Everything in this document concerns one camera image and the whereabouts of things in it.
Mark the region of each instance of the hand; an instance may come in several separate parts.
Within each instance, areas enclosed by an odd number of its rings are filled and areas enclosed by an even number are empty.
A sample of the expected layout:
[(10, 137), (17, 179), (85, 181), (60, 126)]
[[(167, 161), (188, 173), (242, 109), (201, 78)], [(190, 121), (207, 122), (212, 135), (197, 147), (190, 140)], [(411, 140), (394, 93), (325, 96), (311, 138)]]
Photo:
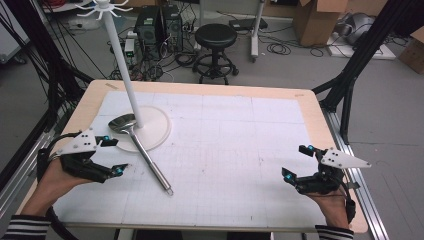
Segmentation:
[(62, 170), (58, 158), (53, 159), (31, 198), (23, 207), (22, 215), (45, 216), (47, 210), (63, 195), (77, 185), (90, 180), (77, 178)]
[(344, 192), (338, 189), (327, 195), (310, 193), (307, 196), (318, 204), (328, 226), (349, 229)]

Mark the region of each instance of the stool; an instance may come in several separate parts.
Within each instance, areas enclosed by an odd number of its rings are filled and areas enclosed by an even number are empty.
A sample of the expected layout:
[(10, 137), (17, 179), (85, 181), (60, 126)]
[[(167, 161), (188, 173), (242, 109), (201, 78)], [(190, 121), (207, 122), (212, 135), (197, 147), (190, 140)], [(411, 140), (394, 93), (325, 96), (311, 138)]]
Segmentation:
[[(224, 78), (225, 85), (228, 85), (226, 76), (230, 73), (236, 76), (239, 70), (227, 58), (224, 49), (236, 42), (237, 32), (224, 24), (206, 24), (197, 29), (195, 39), (200, 46), (212, 50), (212, 54), (206, 54), (198, 58), (193, 65), (193, 72), (198, 72), (201, 75), (199, 83), (203, 83), (204, 77), (211, 79)], [(212, 63), (202, 62), (203, 59), (208, 57), (212, 57)], [(220, 58), (224, 59), (226, 63), (220, 64), (218, 62)]]

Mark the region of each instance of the spoon handle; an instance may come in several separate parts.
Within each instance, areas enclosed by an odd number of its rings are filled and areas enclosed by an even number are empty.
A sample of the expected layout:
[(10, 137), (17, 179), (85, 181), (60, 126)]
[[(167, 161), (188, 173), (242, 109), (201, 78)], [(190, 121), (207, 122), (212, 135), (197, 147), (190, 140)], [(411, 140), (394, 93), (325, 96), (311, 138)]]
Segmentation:
[(146, 160), (147, 164), (149, 165), (150, 169), (152, 169), (153, 173), (155, 174), (156, 178), (159, 180), (159, 182), (162, 184), (162, 187), (165, 189), (165, 191), (169, 194), (169, 195), (173, 195), (174, 192), (171, 189), (171, 184), (169, 184), (168, 180), (166, 180), (165, 176), (163, 175), (163, 173), (159, 170), (158, 166), (156, 165), (156, 163), (154, 163), (152, 161), (152, 159), (150, 158), (149, 154), (147, 154), (146, 149), (144, 149), (143, 145), (141, 145), (137, 135), (135, 135), (134, 130), (131, 129), (130, 131), (130, 137), (133, 140), (135, 146), (137, 147), (137, 149), (140, 151), (141, 155), (143, 156), (144, 160)]

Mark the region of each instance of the cardboard box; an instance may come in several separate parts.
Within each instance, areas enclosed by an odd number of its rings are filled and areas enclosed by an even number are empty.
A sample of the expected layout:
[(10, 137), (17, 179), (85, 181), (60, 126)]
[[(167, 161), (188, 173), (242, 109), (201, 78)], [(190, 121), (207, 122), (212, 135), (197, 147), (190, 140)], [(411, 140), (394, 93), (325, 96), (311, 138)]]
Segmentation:
[(414, 38), (399, 56), (399, 60), (419, 74), (424, 74), (424, 26), (411, 34)]
[(346, 13), (365, 13), (369, 16), (376, 17), (380, 14), (387, 0), (349, 0)]
[(296, 12), (295, 6), (275, 5), (267, 0), (264, 6), (263, 16), (292, 18)]
[(293, 28), (302, 46), (325, 46), (348, 0), (299, 0)]
[[(123, 3), (125, 0), (115, 0), (115, 3)], [(141, 7), (144, 5), (160, 5), (160, 0), (129, 0), (125, 7)]]

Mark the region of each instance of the white pole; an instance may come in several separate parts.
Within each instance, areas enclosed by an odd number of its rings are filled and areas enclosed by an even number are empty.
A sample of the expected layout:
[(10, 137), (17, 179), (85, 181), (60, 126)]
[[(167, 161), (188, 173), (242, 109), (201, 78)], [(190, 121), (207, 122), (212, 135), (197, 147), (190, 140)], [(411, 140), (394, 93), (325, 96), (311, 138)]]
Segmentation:
[(115, 53), (116, 61), (118, 62), (119, 71), (121, 72), (122, 79), (124, 80), (125, 89), (130, 99), (131, 107), (133, 109), (137, 127), (143, 128), (144, 124), (141, 119), (140, 110), (135, 99), (134, 90), (131, 84), (130, 75), (128, 73), (127, 65), (125, 64), (124, 54), (122, 53), (121, 44), (116, 32), (115, 23), (113, 22), (112, 14), (108, 11), (103, 13), (103, 19), (106, 25), (107, 33), (109, 34), (110, 42), (112, 43), (113, 52)]

